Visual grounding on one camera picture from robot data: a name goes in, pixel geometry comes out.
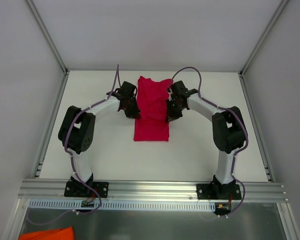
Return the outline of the red t-shirt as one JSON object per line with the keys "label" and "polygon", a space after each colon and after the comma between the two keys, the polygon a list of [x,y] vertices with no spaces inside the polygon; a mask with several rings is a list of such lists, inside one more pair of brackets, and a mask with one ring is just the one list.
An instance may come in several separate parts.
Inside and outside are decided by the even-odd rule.
{"label": "red t-shirt", "polygon": [[153,81],[140,76],[137,81],[137,105],[140,119],[135,120],[134,137],[136,142],[167,142],[170,137],[167,122],[168,88],[172,79]]}

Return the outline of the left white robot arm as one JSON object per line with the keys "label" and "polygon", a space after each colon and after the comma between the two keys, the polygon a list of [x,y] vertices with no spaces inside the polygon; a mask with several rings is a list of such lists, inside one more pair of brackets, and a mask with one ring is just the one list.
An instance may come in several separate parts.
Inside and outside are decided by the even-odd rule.
{"label": "left white robot arm", "polygon": [[128,119],[140,119],[137,104],[137,87],[127,81],[102,99],[85,108],[70,106],[58,132],[58,139],[70,156],[72,175],[78,181],[75,190],[83,197],[93,191],[93,173],[84,154],[93,142],[95,123],[109,114],[124,111]]}

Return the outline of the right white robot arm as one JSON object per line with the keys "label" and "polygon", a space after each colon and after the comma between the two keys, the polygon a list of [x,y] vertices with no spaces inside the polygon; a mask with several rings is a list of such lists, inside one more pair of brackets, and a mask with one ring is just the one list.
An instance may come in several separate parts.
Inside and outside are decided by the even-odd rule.
{"label": "right white robot arm", "polygon": [[168,89],[166,100],[166,121],[175,121],[183,116],[182,111],[192,110],[212,124],[213,142],[217,149],[218,165],[211,192],[222,199],[230,192],[229,183],[233,182],[236,155],[245,150],[249,144],[248,133],[241,111],[238,107],[225,108],[204,98],[197,89],[188,89],[182,81],[173,83]]}

